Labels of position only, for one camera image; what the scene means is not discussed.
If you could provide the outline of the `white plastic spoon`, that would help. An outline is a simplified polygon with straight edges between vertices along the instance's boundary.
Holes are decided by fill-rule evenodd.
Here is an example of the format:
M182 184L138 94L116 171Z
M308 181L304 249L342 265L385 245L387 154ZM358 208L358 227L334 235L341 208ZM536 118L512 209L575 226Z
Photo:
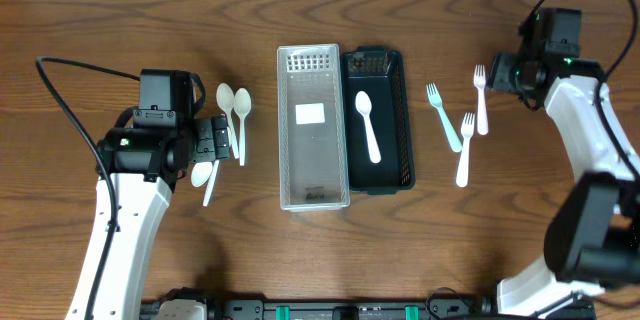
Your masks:
M251 96L246 88L240 88L234 98L234 110L239 118L240 130L239 130L239 164L245 165L246 159L246 131L245 131L245 119L249 115L252 108Z
M231 87L226 83L221 83L218 86L216 91L216 102L218 107L224 112L227 118L227 123L229 128L229 139L230 139L233 156L235 159L238 159L239 158L238 143L237 143L235 128L234 128L233 119L232 119L232 110L234 107L234 100L235 100L235 95Z
M208 165L207 170L209 171L208 173L208 178L207 178L207 183L206 183L206 189L205 189L205 194L204 194L204 198L203 198L203 206L207 207L209 205L209 203L211 202L211 199L213 197L213 192L214 192L214 188L215 188L215 183L216 183L216 177L218 174L218 170L219 170L219 161L216 160L214 162L212 162L211 164Z
M198 188L206 184L213 172L212 162L196 163L191 172L191 184Z
M381 161L381 153L370 117L373 106L365 91L356 94L355 107L363 119L369 159L372 163L378 164Z

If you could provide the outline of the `white plastic fork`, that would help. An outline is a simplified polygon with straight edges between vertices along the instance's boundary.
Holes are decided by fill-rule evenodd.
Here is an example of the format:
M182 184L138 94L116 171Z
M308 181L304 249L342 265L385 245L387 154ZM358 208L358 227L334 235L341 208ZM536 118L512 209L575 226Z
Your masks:
M488 127L488 114L486 108L486 73L484 65L476 65L473 74L473 84L477 90L477 131L480 135L487 135L489 132Z
M470 163L470 141L475 131L475 114L466 113L461 125L461 135L463 137L462 150L456 173L456 185L466 187L469 180Z

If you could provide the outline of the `light teal plastic fork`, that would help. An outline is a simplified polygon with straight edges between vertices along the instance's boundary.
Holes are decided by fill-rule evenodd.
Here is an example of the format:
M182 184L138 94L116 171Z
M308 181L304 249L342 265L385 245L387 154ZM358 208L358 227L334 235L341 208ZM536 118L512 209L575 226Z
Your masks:
M443 130L445 132L445 136L447 138L447 141L449 143L451 150L455 153L459 153L462 150L462 143L460 142L460 139L448 115L444 110L443 101L437 89L436 84L435 83L427 84L426 92L427 92L427 98L430 105L433 106L438 112Z

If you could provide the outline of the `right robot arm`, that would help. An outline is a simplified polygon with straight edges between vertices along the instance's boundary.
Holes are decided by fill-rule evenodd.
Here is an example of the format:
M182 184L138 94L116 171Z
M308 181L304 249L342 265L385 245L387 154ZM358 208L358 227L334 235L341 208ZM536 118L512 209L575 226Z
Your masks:
M550 223L542 255L497 287L499 314L545 318L639 282L639 156L613 111L600 64L580 58L578 10L542 8L498 53L487 85L544 109L558 128L575 186Z

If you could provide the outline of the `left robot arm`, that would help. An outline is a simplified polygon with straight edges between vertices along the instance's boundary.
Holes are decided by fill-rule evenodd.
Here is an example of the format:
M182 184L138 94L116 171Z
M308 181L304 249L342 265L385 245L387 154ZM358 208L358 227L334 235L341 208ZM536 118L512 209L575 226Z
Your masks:
M96 213L70 319L135 319L153 242L176 183L231 155L225 116L197 118L195 73L145 69L139 103L97 144Z

